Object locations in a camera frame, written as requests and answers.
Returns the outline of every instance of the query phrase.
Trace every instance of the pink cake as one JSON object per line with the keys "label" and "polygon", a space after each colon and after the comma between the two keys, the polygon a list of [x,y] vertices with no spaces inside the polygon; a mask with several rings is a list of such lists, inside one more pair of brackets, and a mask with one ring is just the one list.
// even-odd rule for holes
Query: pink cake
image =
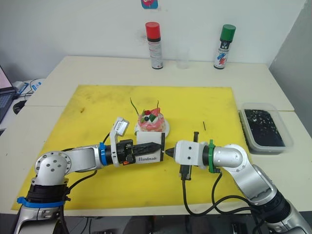
{"label": "pink cake", "polygon": [[160,113],[160,108],[153,109],[151,111],[143,111],[138,116],[137,120],[141,131],[145,132],[164,132],[165,131],[165,119],[164,115]]}

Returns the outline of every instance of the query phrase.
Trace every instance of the red cap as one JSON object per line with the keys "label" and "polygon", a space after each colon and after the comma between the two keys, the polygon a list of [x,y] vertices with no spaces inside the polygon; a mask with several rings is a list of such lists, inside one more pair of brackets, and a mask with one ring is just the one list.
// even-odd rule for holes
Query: red cap
{"label": "red cap", "polygon": [[145,24],[146,35],[149,39],[158,39],[160,38],[160,27],[157,22],[148,22]]}

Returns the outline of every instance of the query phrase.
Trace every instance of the blue ring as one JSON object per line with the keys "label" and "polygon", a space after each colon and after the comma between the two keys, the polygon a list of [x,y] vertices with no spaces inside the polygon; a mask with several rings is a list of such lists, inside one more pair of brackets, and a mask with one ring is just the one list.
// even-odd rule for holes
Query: blue ring
{"label": "blue ring", "polygon": [[101,161],[102,161],[102,164],[104,166],[107,166],[107,161],[106,161],[106,156],[105,156],[105,149],[106,149],[106,146],[104,145],[103,142],[100,142],[99,143],[99,153],[101,155]]}
{"label": "blue ring", "polygon": [[65,201],[50,202],[50,203],[32,203],[32,202],[26,201],[26,199],[23,196],[20,196],[17,199],[17,202],[29,208],[53,208],[53,207],[63,206],[65,204]]}

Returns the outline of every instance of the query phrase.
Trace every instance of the green ring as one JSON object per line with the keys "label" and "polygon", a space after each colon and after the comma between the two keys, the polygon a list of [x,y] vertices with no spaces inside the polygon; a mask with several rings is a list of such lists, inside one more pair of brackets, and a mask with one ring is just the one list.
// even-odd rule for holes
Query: green ring
{"label": "green ring", "polygon": [[210,140],[209,145],[208,145],[208,164],[209,164],[209,172],[210,173],[215,173],[214,170],[214,140]]}

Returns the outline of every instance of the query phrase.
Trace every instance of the black soil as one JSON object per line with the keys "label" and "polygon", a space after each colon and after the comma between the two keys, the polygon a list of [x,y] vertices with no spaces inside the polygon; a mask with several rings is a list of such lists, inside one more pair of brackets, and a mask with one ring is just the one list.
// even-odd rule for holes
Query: black soil
{"label": "black soil", "polygon": [[267,111],[245,110],[253,138],[261,146],[285,146],[277,127]]}

